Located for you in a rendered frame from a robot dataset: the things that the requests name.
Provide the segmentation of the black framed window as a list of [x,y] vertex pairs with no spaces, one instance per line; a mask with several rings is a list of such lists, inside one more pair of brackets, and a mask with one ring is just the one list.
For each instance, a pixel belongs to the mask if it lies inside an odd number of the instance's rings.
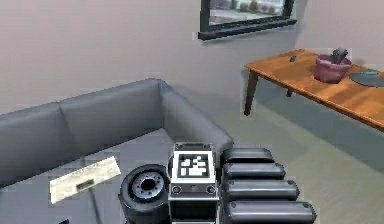
[[201,0],[199,40],[295,25],[294,0]]

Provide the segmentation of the dark grey round plate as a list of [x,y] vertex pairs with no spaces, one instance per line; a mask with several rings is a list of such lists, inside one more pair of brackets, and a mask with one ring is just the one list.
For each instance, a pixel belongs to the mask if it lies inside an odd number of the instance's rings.
[[363,72],[359,73],[351,73],[349,78],[363,86],[368,87],[384,87],[384,78],[379,76],[378,74],[375,76],[372,75],[364,75]]

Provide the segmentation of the brown wooden table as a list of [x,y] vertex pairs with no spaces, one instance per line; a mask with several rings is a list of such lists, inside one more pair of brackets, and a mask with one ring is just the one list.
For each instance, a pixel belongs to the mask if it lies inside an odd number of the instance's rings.
[[[295,62],[290,58],[297,55]],[[244,115],[251,112],[258,78],[261,77],[293,93],[313,100],[343,115],[384,133],[384,87],[366,87],[343,78],[338,84],[322,83],[314,78],[317,54],[295,49],[245,64],[249,71]]]

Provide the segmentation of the grey sofa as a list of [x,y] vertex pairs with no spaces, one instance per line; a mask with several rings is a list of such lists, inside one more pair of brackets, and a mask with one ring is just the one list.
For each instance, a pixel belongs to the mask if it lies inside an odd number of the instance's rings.
[[122,174],[164,164],[176,142],[232,138],[161,79],[0,115],[0,224],[125,224],[116,176],[58,203],[51,180],[115,157]]

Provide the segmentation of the white newspaper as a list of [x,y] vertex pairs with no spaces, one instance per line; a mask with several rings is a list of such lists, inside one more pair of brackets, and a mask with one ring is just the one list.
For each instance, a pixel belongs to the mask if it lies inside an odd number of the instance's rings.
[[114,156],[75,170],[49,182],[50,202],[55,204],[120,174]]

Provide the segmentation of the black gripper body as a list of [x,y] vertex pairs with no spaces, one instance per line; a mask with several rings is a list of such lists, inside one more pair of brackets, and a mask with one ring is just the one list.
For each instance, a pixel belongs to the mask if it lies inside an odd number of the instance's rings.
[[170,224],[166,168],[146,164],[125,176],[118,194],[126,224]]

